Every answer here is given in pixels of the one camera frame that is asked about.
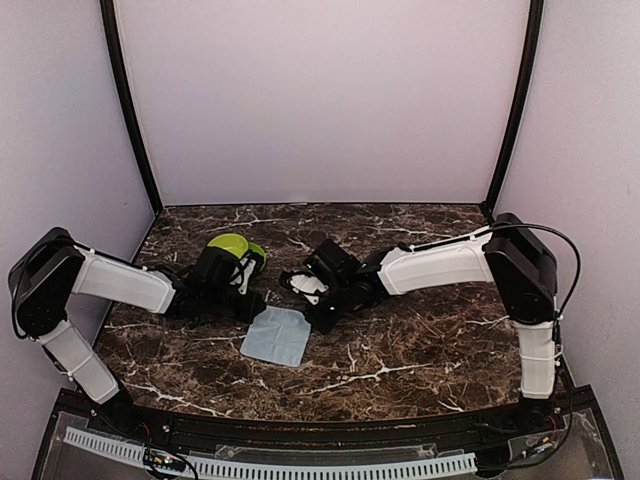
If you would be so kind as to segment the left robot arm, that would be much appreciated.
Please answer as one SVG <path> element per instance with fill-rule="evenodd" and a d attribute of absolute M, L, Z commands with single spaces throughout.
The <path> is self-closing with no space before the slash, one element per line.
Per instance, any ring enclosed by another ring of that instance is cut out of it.
<path fill-rule="evenodd" d="M 86 296 L 198 326 L 216 315 L 250 323 L 266 303 L 250 288 L 266 254 L 240 235 L 209 241 L 179 271 L 136 266 L 83 245 L 60 227 L 49 230 L 10 269 L 7 285 L 15 335 L 37 342 L 95 404 L 120 436 L 141 427 L 125 388 L 71 322 L 67 305 Z"/>

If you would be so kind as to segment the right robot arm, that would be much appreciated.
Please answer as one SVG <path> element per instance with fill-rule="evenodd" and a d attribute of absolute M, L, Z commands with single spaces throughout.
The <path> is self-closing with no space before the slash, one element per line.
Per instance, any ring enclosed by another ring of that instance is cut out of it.
<path fill-rule="evenodd" d="M 575 245 L 564 233 L 524 223 L 512 213 L 461 236 L 389 247 L 363 261 L 326 239 L 304 261 L 304 271 L 291 277 L 289 287 L 308 301 L 308 320 L 326 334 L 346 314 L 392 296 L 454 284 L 494 284 L 519 341 L 525 400 L 511 410 L 510 424 L 530 434 L 549 416 L 546 400 L 555 388 L 559 327 L 567 305 L 557 299 L 557 259 L 538 232 Z"/>

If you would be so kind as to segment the light blue cleaning cloth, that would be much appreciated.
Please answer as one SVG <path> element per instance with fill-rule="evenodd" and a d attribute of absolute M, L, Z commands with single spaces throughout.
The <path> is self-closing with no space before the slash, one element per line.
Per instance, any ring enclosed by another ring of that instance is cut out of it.
<path fill-rule="evenodd" d="M 268 306 L 249 326 L 240 353 L 255 360 L 297 368 L 311 333 L 302 312 Z"/>

